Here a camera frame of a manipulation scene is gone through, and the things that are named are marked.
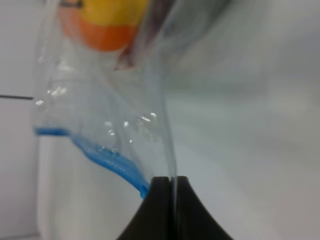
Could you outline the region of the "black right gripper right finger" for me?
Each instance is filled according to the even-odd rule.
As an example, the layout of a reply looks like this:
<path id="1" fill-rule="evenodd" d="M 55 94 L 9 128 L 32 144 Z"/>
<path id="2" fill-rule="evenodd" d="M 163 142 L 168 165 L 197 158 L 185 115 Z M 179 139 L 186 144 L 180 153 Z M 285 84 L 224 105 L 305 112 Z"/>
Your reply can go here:
<path id="1" fill-rule="evenodd" d="M 232 240 L 207 211 L 185 176 L 177 178 L 176 238 L 178 240 Z"/>

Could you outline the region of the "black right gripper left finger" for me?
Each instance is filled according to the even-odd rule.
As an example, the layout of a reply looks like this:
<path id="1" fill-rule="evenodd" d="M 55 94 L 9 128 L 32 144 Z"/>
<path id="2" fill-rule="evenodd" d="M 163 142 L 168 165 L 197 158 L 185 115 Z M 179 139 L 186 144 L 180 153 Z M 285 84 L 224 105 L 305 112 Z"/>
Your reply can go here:
<path id="1" fill-rule="evenodd" d="M 171 181 L 154 177 L 149 191 L 119 240 L 169 240 L 171 238 Z"/>

